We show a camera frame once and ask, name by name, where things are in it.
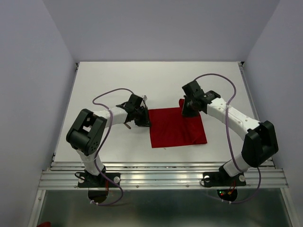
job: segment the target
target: red towel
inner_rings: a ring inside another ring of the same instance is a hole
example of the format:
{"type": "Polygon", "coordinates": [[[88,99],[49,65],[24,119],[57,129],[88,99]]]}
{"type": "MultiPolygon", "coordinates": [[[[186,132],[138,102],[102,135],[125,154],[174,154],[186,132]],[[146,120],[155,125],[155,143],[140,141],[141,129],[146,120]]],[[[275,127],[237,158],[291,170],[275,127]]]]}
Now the red towel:
{"type": "Polygon", "coordinates": [[[183,117],[183,103],[184,99],[180,99],[180,107],[148,111],[152,148],[207,143],[201,117],[183,117]]]}

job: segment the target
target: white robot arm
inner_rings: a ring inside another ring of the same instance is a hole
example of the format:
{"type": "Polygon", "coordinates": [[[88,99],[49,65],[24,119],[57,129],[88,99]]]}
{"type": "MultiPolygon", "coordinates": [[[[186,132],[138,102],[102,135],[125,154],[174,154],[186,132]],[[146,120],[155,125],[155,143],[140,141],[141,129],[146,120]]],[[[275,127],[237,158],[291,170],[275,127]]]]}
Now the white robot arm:
{"type": "Polygon", "coordinates": [[[263,162],[278,151],[275,128],[269,121],[259,122],[242,114],[232,106],[228,106],[224,99],[214,91],[204,92],[196,80],[182,87],[185,101],[182,109],[184,117],[200,115],[203,111],[237,133],[244,141],[241,154],[235,160],[226,162],[213,176],[209,186],[221,186],[222,182],[230,182],[236,175],[246,172],[250,167],[259,167],[263,162]]]}
{"type": "MultiPolygon", "coordinates": [[[[132,94],[127,102],[110,108],[113,117],[112,125],[134,120],[138,126],[150,126],[145,101],[146,96],[139,97],[132,94]]],[[[80,155],[85,170],[94,176],[99,175],[94,160],[96,160],[99,169],[105,169],[96,153],[103,131],[109,127],[109,124],[110,112],[108,110],[91,112],[83,109],[66,136],[66,140],[80,155]]]]}

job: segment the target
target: purple cable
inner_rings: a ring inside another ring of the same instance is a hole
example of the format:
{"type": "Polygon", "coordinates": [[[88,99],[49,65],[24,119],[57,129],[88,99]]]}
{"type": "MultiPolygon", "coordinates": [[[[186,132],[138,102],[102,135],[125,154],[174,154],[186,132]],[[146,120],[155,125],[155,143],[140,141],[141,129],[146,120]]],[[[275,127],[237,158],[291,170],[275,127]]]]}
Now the purple cable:
{"type": "Polygon", "coordinates": [[[118,91],[118,90],[126,90],[126,91],[129,91],[129,92],[131,92],[131,93],[133,94],[133,92],[132,92],[131,90],[127,89],[127,88],[117,88],[117,89],[108,91],[108,92],[106,92],[106,93],[103,93],[103,94],[101,94],[101,95],[95,97],[95,98],[93,99],[93,101],[92,101],[94,105],[100,105],[100,106],[105,107],[105,108],[109,111],[109,114],[110,114],[109,127],[108,127],[107,133],[106,133],[106,135],[105,135],[105,137],[104,137],[104,139],[103,139],[101,145],[99,146],[99,148],[98,148],[98,150],[97,150],[97,152],[96,152],[96,154],[95,154],[94,163],[95,163],[96,169],[99,171],[99,173],[100,173],[106,180],[108,180],[108,181],[111,182],[113,185],[115,185],[116,187],[118,187],[118,188],[120,189],[120,191],[121,191],[121,196],[120,196],[117,200],[115,200],[115,201],[113,201],[113,202],[110,202],[110,203],[107,203],[107,204],[99,204],[99,203],[97,204],[97,203],[94,202],[93,200],[90,200],[90,202],[92,202],[93,204],[98,205],[98,206],[109,206],[109,205],[113,205],[113,204],[115,204],[116,202],[120,201],[120,200],[122,199],[122,197],[123,197],[123,194],[124,194],[123,189],[121,188],[120,185],[118,185],[117,183],[115,183],[114,181],[112,181],[111,179],[109,179],[104,173],[102,173],[102,170],[98,167],[97,161],[96,161],[96,157],[98,156],[99,151],[101,150],[103,144],[105,143],[105,141],[106,141],[106,139],[107,139],[107,137],[108,137],[108,135],[109,135],[109,132],[110,132],[110,130],[111,130],[111,128],[112,128],[112,125],[113,125],[113,113],[111,112],[111,110],[109,109],[108,106],[106,106],[106,105],[104,105],[104,104],[102,104],[102,103],[96,103],[95,101],[96,101],[98,98],[100,98],[100,97],[102,97],[102,96],[104,96],[104,95],[107,95],[107,94],[109,94],[109,93],[112,93],[112,92],[118,91]]]}
{"type": "MultiPolygon", "coordinates": [[[[205,77],[205,76],[218,76],[218,77],[221,77],[221,78],[227,80],[227,81],[232,85],[232,87],[233,87],[233,91],[234,91],[234,92],[233,92],[233,95],[232,95],[232,97],[228,100],[228,102],[226,103],[226,111],[225,111],[225,128],[226,128],[226,136],[227,136],[227,141],[228,141],[228,146],[229,146],[229,151],[230,151],[230,153],[231,153],[232,161],[233,161],[235,167],[237,168],[237,170],[240,171],[240,172],[242,172],[242,170],[240,170],[240,168],[238,167],[238,165],[237,165],[237,163],[236,163],[235,156],[234,156],[234,154],[233,154],[232,142],[231,142],[231,137],[230,137],[230,135],[229,135],[229,126],[228,126],[228,125],[229,125],[229,121],[228,121],[228,107],[229,107],[229,104],[231,103],[231,101],[233,100],[233,98],[235,98],[235,96],[236,96],[236,94],[237,94],[236,86],[235,86],[235,84],[234,84],[230,79],[228,79],[227,77],[222,76],[222,75],[220,75],[220,74],[217,74],[217,73],[207,73],[207,74],[203,74],[203,75],[201,75],[201,76],[198,76],[198,77],[195,78],[194,80],[197,80],[197,79],[199,79],[199,78],[201,78],[201,77],[205,77]]],[[[256,189],[256,191],[253,193],[253,195],[250,196],[250,197],[248,197],[248,198],[245,199],[245,200],[236,201],[236,202],[231,202],[231,203],[242,203],[242,202],[246,202],[246,201],[252,199],[253,197],[255,197],[255,195],[258,193],[258,190],[259,190],[260,185],[261,185],[261,172],[260,172],[260,170],[259,170],[258,167],[257,167],[257,170],[258,170],[258,172],[259,172],[259,183],[258,183],[257,189],[256,189]]]]}

